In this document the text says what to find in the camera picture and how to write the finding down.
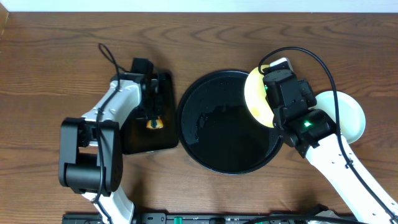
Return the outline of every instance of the black plate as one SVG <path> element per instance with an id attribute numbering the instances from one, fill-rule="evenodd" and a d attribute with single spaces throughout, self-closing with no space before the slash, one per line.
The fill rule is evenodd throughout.
<path id="1" fill-rule="evenodd" d="M 247 72 L 223 70 L 194 82 L 177 109 L 178 138 L 204 167 L 223 174 L 244 174 L 266 165 L 282 139 L 259 124 L 246 108 Z"/>
<path id="2" fill-rule="evenodd" d="M 147 129 L 147 120 L 136 119 L 137 111 L 133 110 L 121 128 L 123 154 L 151 152 L 177 146 L 174 90 L 172 77 L 169 73 L 163 71 L 159 75 L 159 94 L 162 95 L 164 110 L 161 119 L 164 127 Z"/>

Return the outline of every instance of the green connector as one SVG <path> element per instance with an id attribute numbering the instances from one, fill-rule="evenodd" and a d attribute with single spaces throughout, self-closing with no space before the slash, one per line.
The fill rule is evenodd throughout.
<path id="1" fill-rule="evenodd" d="M 182 217 L 175 217 L 174 224 L 182 224 Z"/>

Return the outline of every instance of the white wall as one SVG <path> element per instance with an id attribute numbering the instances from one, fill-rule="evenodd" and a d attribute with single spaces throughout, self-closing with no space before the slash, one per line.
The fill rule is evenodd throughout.
<path id="1" fill-rule="evenodd" d="M 0 0 L 10 12 L 398 12 L 398 0 Z"/>

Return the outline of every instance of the white plate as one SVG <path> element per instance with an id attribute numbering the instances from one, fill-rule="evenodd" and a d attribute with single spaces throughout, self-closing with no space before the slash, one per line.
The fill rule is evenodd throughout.
<path id="1" fill-rule="evenodd" d="M 316 109 L 326 112 L 335 122 L 335 101 L 332 91 L 320 93 L 317 97 Z M 365 131 L 366 119 L 362 107 L 349 95 L 337 92 L 341 133 L 348 143 L 358 140 Z"/>

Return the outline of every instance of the yellow plate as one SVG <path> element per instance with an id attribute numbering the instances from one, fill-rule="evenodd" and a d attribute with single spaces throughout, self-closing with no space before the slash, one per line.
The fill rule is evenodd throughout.
<path id="1" fill-rule="evenodd" d="M 261 66 L 262 69 L 268 67 L 269 65 Z M 273 128 L 274 114 L 266 100 L 267 92 L 262 78 L 264 76 L 259 73 L 258 67 L 251 71 L 244 84 L 244 99 L 253 117 L 262 125 Z"/>

